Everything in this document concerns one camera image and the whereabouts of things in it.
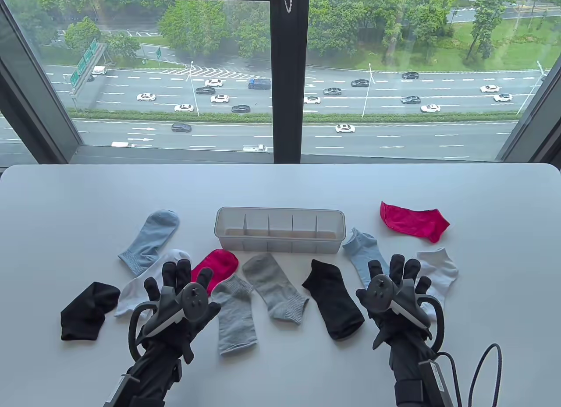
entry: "green median strip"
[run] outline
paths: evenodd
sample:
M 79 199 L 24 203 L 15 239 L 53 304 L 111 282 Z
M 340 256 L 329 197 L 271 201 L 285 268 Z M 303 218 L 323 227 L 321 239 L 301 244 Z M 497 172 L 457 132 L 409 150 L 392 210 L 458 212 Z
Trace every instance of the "green median strip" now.
M 216 114 L 201 113 L 170 113 L 162 111 L 142 112 L 137 110 L 76 110 L 67 108 L 72 118 L 88 119 L 133 119 L 146 121 L 198 121 L 198 122 L 231 122 L 231 123 L 272 123 L 271 114 L 249 113 L 249 114 Z M 341 124 L 341 123 L 409 123 L 409 122 L 451 122 L 451 121 L 502 121 L 517 120 L 519 115 L 515 111 L 502 112 L 450 112 L 437 114 L 310 114 L 303 115 L 305 123 Z

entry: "white truck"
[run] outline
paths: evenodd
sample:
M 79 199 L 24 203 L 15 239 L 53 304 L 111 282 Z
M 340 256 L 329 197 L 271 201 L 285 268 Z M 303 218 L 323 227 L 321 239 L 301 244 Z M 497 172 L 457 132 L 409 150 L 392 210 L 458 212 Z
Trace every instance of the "white truck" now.
M 257 146 L 242 146 L 243 151 L 268 151 L 269 147 L 264 144 L 259 144 Z
M 92 70 L 94 76 L 104 76 L 107 74 L 107 67 L 104 65 L 96 65 Z

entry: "robotic hand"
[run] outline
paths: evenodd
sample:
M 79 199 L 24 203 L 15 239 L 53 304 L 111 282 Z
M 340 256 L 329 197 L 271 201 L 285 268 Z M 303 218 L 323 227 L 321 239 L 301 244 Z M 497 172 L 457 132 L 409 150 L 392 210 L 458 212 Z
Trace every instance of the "robotic hand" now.
M 370 261 L 368 267 L 371 283 L 367 290 L 358 289 L 356 295 L 380 329 L 372 349 L 384 342 L 391 346 L 389 365 L 395 376 L 395 402 L 399 407 L 431 406 L 419 363 L 435 358 L 444 337 L 442 308 L 436 299 L 425 295 L 431 281 L 422 276 L 414 287 L 421 265 L 417 259 L 405 262 L 399 254 L 391 257 L 389 278 L 382 273 L 379 261 Z M 435 307 L 439 319 L 433 347 L 425 343 L 432 335 L 430 321 L 420 307 L 422 301 Z

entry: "white sock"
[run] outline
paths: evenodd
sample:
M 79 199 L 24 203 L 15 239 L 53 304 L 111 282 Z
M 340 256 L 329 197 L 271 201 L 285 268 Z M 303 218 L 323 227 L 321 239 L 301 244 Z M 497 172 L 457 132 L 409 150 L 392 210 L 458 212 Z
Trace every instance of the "white sock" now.
M 458 269 L 446 253 L 445 248 L 436 251 L 419 251 L 417 259 L 421 262 L 421 271 L 417 277 L 427 276 L 433 282 L 427 294 L 436 297 L 444 310 L 444 299 L 450 285 L 458 276 Z M 429 315 L 431 321 L 437 320 L 434 308 L 428 303 L 422 303 L 421 307 Z
M 146 271 L 144 271 L 141 275 L 129 281 L 121 290 L 115 316 L 120 317 L 128 312 L 132 313 L 139 303 L 148 301 L 148 293 L 146 293 L 146 289 L 144 289 L 144 281 L 148 279 L 148 277 L 154 277 L 158 283 L 158 289 L 162 289 L 162 286 L 164 285 L 162 279 L 162 267 L 164 263 L 167 261 L 177 262 L 180 259 L 191 259 L 191 257 L 185 251 L 171 249 L 158 258 L 156 262 L 146 269 Z M 151 314 L 152 311 L 143 311 L 140 315 L 140 319 L 147 319 L 147 317 Z

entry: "pink sock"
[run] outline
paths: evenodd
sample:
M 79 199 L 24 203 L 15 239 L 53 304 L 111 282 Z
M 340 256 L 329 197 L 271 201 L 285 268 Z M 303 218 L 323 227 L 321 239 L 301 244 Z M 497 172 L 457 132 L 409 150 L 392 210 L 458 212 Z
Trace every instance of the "pink sock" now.
M 211 269 L 214 275 L 206 289 L 206 292 L 210 296 L 210 293 L 218 283 L 228 279 L 236 272 L 238 265 L 238 259 L 233 253 L 225 251 L 224 249 L 215 249 L 191 271 L 191 277 L 193 281 L 197 281 L 197 277 L 203 268 Z

